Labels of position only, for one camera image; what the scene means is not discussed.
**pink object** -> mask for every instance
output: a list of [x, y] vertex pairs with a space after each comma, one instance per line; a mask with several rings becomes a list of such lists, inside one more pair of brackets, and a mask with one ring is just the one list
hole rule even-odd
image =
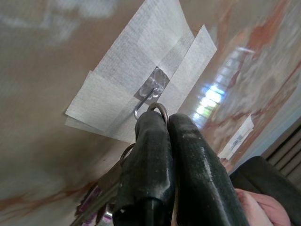
[[274, 198], [235, 189], [250, 226], [290, 226], [290, 219]]

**metal ring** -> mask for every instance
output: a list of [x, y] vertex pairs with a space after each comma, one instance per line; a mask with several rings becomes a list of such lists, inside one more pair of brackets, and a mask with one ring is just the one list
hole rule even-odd
[[164, 120], [164, 122], [166, 123], [166, 125], [168, 126], [168, 121], [169, 121], [169, 115], [167, 113], [167, 110], [166, 108], [163, 106], [163, 104], [160, 104], [160, 103], [152, 103], [149, 108], [147, 109], [147, 111], [153, 111], [155, 109], [158, 109], [162, 115], [162, 118]]
[[127, 147], [124, 152], [122, 153], [121, 157], [120, 157], [120, 161], [123, 160], [127, 153], [135, 146], [135, 143], [134, 144], [131, 144], [129, 147]]

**metal hook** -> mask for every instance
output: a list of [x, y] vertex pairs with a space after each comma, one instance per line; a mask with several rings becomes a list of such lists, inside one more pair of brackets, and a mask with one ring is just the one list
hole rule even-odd
[[135, 119], [138, 120], [138, 110], [145, 103], [145, 101], [154, 93], [155, 90], [157, 90], [157, 88], [152, 88], [150, 93], [146, 95], [146, 97], [135, 107], [135, 112], [134, 112]]

